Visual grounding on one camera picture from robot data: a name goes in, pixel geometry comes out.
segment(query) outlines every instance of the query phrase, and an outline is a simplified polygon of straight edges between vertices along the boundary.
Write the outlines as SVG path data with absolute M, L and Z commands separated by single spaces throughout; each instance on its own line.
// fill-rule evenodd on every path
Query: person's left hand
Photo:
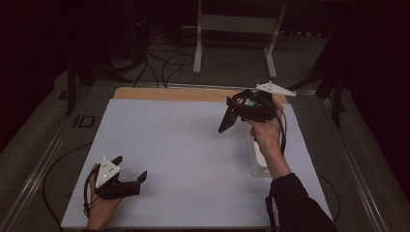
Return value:
M 95 184 L 97 180 L 97 173 L 95 173 L 89 181 L 91 189 L 90 214 L 88 216 L 87 229 L 104 231 L 105 227 L 111 221 L 115 211 L 123 198 L 115 200 L 103 200 L 96 195 Z

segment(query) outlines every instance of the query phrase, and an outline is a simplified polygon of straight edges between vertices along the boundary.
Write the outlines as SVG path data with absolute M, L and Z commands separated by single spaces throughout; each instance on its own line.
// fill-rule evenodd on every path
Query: black sleeve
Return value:
M 280 232 L 336 232 L 333 221 L 323 212 L 294 174 L 272 182 L 273 196 L 278 207 Z

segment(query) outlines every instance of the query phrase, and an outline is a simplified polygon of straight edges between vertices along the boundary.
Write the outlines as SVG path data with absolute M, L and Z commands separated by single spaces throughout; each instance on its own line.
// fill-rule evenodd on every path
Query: white stand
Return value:
M 202 0 L 198 0 L 198 18 L 196 28 L 196 51 L 193 62 L 193 73 L 201 73 L 202 62 L 202 30 L 229 31 L 229 32 L 246 32 L 271 34 L 272 40 L 269 46 L 265 47 L 264 53 L 266 65 L 268 66 L 269 77 L 275 79 L 278 77 L 275 69 L 272 52 L 278 39 L 278 33 L 283 20 L 286 6 L 280 7 L 278 18 L 262 17 L 241 17 L 228 15 L 202 14 Z

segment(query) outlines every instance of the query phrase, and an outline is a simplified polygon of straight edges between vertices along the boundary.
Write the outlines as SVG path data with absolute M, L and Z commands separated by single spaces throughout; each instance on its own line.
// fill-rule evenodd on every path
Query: table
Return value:
M 118 89 L 104 113 L 62 226 L 85 226 L 86 218 L 78 212 L 81 211 L 81 190 L 89 166 L 105 156 L 120 153 L 124 156 L 124 163 L 120 164 L 123 170 L 120 180 L 135 178 L 135 172 L 145 168 L 148 169 L 148 179 L 139 196 L 128 197 L 124 200 L 127 203 L 121 204 L 111 222 L 113 227 L 269 227 L 264 197 L 271 179 L 255 178 L 250 174 L 248 144 L 244 137 L 248 132 L 237 123 L 220 134 L 217 133 L 218 125 L 215 125 L 214 118 L 218 118 L 217 124 L 220 123 L 226 109 L 226 105 L 220 102 L 237 92 Z M 158 101 L 165 97 L 177 101 Z M 279 102 L 286 102 L 283 96 L 275 97 Z M 313 167 L 289 104 L 285 105 L 284 111 L 288 115 L 288 144 L 302 144 L 288 146 L 286 159 L 300 176 L 309 195 L 330 215 L 314 169 L 306 172 L 309 166 Z

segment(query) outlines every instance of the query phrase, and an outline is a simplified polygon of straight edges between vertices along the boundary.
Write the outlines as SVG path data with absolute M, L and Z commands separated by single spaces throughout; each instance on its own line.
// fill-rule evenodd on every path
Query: white tracking marker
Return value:
M 277 86 L 276 84 L 272 83 L 272 81 L 269 81 L 269 83 L 265 83 L 261 85 L 257 84 L 256 89 L 262 90 L 262 91 L 265 91 L 271 94 L 281 94 L 281 95 L 292 96 L 292 97 L 296 96 L 295 91 L 291 92 L 287 89 Z
M 96 189 L 101 187 L 113 176 L 120 172 L 120 167 L 112 163 L 110 160 L 103 158 L 100 166 L 99 175 L 97 176 Z

